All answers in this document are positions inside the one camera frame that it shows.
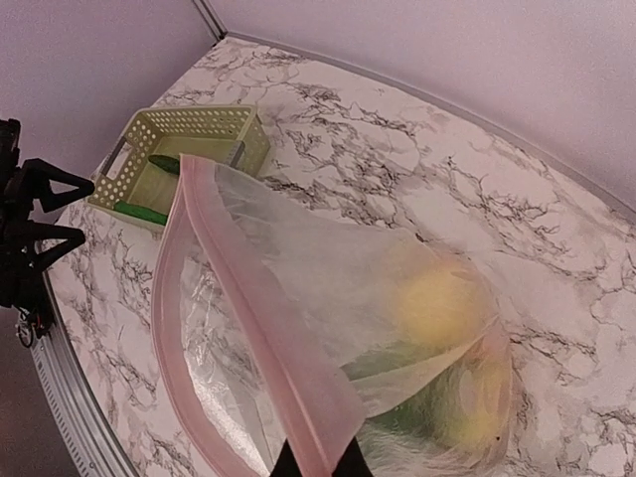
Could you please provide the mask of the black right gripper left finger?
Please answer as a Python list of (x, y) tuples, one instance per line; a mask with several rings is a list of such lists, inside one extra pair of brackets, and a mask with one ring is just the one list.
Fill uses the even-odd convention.
[(270, 477), (302, 477), (288, 441), (285, 441)]

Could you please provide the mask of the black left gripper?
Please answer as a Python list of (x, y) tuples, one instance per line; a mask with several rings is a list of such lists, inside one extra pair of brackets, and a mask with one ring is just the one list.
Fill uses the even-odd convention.
[[(19, 120), (1, 121), (1, 305), (39, 308), (42, 284), (37, 271), (84, 244), (85, 235), (80, 229), (28, 222), (34, 201), (50, 213), (92, 195), (94, 183), (42, 159), (26, 160), (21, 168), (20, 132)], [(57, 243), (35, 253), (35, 242), (42, 240)]]

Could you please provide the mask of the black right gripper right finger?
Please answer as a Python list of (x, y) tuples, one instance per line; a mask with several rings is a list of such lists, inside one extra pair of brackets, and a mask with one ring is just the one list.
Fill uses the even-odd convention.
[(364, 455), (359, 446), (358, 440), (353, 438), (337, 467), (332, 473), (333, 477), (373, 477)]

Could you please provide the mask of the green bok choy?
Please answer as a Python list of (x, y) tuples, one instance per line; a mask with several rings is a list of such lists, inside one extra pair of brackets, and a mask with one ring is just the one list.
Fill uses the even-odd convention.
[(342, 366), (362, 400), (367, 420), (383, 420), (414, 405), (421, 413), (423, 395), (468, 352), (472, 344), (434, 348), (398, 340), (368, 350)]

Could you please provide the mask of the yellow lemon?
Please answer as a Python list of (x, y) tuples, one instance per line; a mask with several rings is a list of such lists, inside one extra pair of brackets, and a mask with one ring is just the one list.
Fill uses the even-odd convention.
[(459, 397), (443, 401), (434, 415), (433, 430), (446, 446), (477, 450), (499, 443), (509, 421), (509, 407), (477, 398), (467, 410)]
[(438, 262), (403, 281), (392, 311), (408, 338), (435, 352), (477, 338), (495, 315), (481, 275), (457, 260)]

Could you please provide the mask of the clear zip top bag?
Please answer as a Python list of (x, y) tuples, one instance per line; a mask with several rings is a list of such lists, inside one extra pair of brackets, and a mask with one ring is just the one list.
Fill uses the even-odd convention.
[[(270, 476), (285, 441), (302, 476), (332, 476), (353, 438), (373, 476), (491, 476), (513, 410), (509, 340), (488, 280), (472, 262), (413, 235), (316, 215), (239, 170), (182, 156), (155, 267), (152, 338), (161, 376), (191, 442), (218, 476)], [(390, 342), (396, 288), (445, 261), (474, 268), (495, 315), (414, 405), (383, 420), (342, 366)], [(446, 446), (433, 425), (459, 397), (509, 407), (503, 438)]]

